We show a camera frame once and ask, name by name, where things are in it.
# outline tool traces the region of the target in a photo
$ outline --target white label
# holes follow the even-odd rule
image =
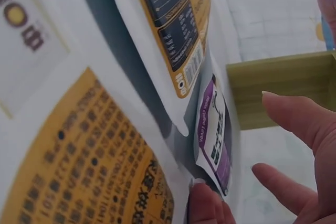
[[[11,117],[67,52],[32,0],[0,0],[0,11],[0,103]]]

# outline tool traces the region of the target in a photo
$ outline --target logo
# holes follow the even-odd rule
[[[14,0],[0,0],[0,7],[3,7],[6,22],[20,31],[23,43],[32,51],[37,51],[44,44],[44,40],[41,32],[33,24],[29,24],[29,16],[24,6]]]

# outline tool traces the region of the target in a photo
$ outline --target fingernail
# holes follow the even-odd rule
[[[268,91],[262,91],[261,92],[264,95],[269,95],[269,96],[273,96],[273,97],[278,97],[279,95],[272,93],[272,92],[268,92]]]
[[[204,179],[202,179],[202,178],[197,178],[197,179],[194,180],[194,185],[196,185],[196,184],[205,184],[205,183],[206,183],[206,181]]]

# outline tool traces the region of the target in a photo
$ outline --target barcode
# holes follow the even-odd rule
[[[201,41],[199,41],[187,65],[183,69],[184,77],[187,82],[188,88],[190,88],[194,79],[197,77],[196,74],[201,66],[202,60],[203,60],[203,48]]]

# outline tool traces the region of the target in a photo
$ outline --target purple label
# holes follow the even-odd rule
[[[230,159],[229,159],[229,155],[224,143],[224,136],[225,136],[225,131],[226,130],[230,130],[230,129],[226,129],[224,128],[224,136],[223,139],[218,139],[218,131],[214,132],[213,136],[216,137],[217,139],[215,141],[215,145],[217,148],[221,148],[222,149],[222,154],[220,157],[220,160],[218,161],[218,159],[216,161],[213,160],[213,162],[218,162],[218,166],[217,169],[215,168],[216,166],[214,166],[213,162],[211,162],[210,160],[210,154],[207,154],[206,150],[205,150],[205,143],[206,143],[206,135],[207,132],[209,130],[209,110],[212,106],[212,103],[216,102],[216,101],[212,101],[216,100],[216,99],[220,99],[223,96],[216,96],[214,97],[214,88],[215,88],[215,84],[213,81],[211,81],[209,83],[209,85],[207,86],[206,90],[204,91],[204,95],[203,95],[203,101],[202,101],[202,105],[200,108],[200,117],[199,117],[199,122],[198,122],[198,128],[197,128],[197,135],[198,135],[198,145],[202,150],[202,153],[205,157],[205,159],[207,160],[207,162],[209,163],[213,173],[215,174],[218,182],[220,183],[220,186],[223,190],[223,192],[226,191],[227,189],[227,185],[228,185],[228,180],[229,180],[229,175],[230,175]],[[226,108],[222,108],[224,113],[228,113],[228,111],[226,111]],[[217,111],[217,109],[213,109],[214,111],[212,113],[217,113],[218,114],[218,126],[216,124],[216,129],[220,129],[221,127],[225,127],[223,125],[223,113],[221,111]]]
[[[214,84],[211,81],[206,87],[203,95],[203,102],[200,108],[200,117],[198,122],[198,145],[200,148],[204,148],[206,141],[206,133],[208,131],[208,112],[211,105],[212,93],[214,90]]]

